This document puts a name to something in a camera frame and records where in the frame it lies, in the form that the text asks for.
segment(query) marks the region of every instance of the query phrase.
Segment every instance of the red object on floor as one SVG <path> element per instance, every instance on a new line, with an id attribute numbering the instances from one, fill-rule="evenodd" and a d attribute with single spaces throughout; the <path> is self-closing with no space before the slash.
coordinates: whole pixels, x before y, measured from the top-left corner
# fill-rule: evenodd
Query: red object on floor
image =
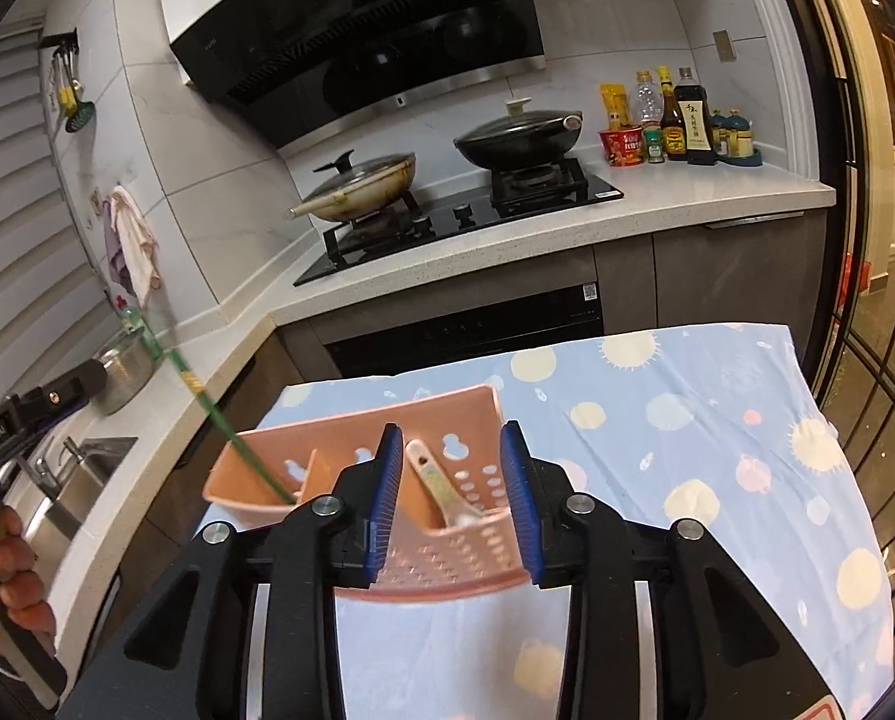
<path id="1" fill-rule="evenodd" d="M 837 309 L 842 311 L 844 304 L 848 301 L 848 284 L 851 279 L 851 266 L 854 258 L 851 252 L 844 255 L 844 269 L 841 271 L 841 288 L 837 296 Z M 871 263 L 865 260 L 861 264 L 861 281 L 857 286 L 859 292 L 866 292 L 871 286 Z"/>

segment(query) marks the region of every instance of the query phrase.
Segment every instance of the pink plastic basket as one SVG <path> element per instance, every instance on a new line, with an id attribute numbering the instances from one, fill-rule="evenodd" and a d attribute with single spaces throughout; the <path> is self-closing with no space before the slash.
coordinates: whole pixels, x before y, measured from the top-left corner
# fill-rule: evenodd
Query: pink plastic basket
<path id="1" fill-rule="evenodd" d="M 375 601 L 442 601 L 527 581 L 498 461 L 503 418 L 492 386 L 241 435 L 305 503 L 330 493 L 342 469 L 373 455 L 388 422 L 401 426 L 405 443 L 420 439 L 430 447 L 481 519 L 444 527 L 438 506 L 406 461 L 384 570 L 372 589 L 341 592 Z M 303 482 L 288 473 L 288 461 L 307 470 Z M 249 527 L 280 522 L 291 511 L 278 504 L 230 445 L 211 470 L 204 498 Z"/>

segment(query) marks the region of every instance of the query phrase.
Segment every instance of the human hand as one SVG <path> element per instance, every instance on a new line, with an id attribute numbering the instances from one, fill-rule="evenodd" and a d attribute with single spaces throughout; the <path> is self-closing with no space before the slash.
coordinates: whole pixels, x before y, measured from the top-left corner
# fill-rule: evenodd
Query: human hand
<path id="1" fill-rule="evenodd" d="M 0 597 L 8 616 L 20 627 L 41 632 L 54 640 L 57 624 L 51 607 L 44 600 L 44 583 L 33 570 L 35 554 L 22 535 L 22 521 L 7 506 L 0 511 L 2 529 L 7 536 L 0 539 L 0 575 L 11 579 L 0 586 Z"/>

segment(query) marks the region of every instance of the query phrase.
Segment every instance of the blue tablecloth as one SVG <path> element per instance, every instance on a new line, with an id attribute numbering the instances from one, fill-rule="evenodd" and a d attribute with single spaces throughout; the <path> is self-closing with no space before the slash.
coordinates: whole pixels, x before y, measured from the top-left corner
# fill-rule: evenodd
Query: blue tablecloth
<path id="1" fill-rule="evenodd" d="M 696 517 L 811 656 L 849 718 L 893 678 L 890 592 L 867 508 L 787 328 L 717 324 L 573 341 L 287 388 L 259 427 L 489 382 L 535 457 L 624 517 Z M 212 508 L 206 521 L 230 519 Z M 549 720 L 567 593 L 338 600 L 350 720 Z"/>

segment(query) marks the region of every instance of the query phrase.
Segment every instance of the black glass cooktop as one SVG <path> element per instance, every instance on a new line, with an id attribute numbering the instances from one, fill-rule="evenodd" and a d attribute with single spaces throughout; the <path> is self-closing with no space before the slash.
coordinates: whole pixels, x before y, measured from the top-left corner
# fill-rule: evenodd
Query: black glass cooktop
<path id="1" fill-rule="evenodd" d="M 576 162 L 564 169 L 563 184 L 559 184 L 555 191 L 545 193 L 531 186 L 521 186 L 519 193 L 511 194 L 507 191 L 510 187 L 506 187 L 504 199 L 496 201 L 497 177 L 494 185 L 494 189 L 483 186 L 442 197 L 427 207 L 417 204 L 411 194 L 406 194 L 372 218 L 334 227 L 325 233 L 326 253 L 294 283 L 296 286 L 305 284 L 388 254 L 471 230 L 624 196 L 604 179 L 583 175 Z M 342 230 L 347 231 L 343 237 L 338 234 Z"/>

